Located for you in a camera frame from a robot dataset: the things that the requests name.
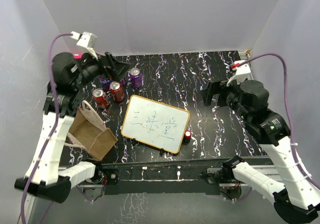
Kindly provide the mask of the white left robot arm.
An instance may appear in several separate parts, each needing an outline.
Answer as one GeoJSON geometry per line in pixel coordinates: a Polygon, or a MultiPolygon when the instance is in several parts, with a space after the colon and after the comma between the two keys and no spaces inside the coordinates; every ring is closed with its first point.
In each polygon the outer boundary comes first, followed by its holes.
{"type": "Polygon", "coordinates": [[[97,184],[103,179],[104,172],[96,164],[115,146],[117,138],[79,92],[96,78],[121,81],[129,69],[129,63],[109,52],[97,56],[85,53],[79,59],[69,52],[53,57],[38,145],[26,174],[15,181],[16,189],[63,203],[78,184],[85,180],[97,184]],[[87,151],[91,159],[60,170],[66,140],[87,151]]]}

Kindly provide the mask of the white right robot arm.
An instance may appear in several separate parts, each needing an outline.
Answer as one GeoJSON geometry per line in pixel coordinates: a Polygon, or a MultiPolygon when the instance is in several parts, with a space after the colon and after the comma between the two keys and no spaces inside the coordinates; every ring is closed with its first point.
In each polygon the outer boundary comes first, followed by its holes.
{"type": "Polygon", "coordinates": [[[201,95],[205,106],[218,95],[218,106],[228,106],[244,121],[245,129],[267,153],[281,181],[278,182],[251,167],[236,155],[225,161],[222,168],[207,173],[208,180],[239,181],[267,198],[277,214],[288,224],[309,224],[318,218],[320,191],[309,181],[298,154],[291,143],[291,131],[284,118],[268,108],[269,92],[256,80],[242,83],[210,81],[201,95]]]}

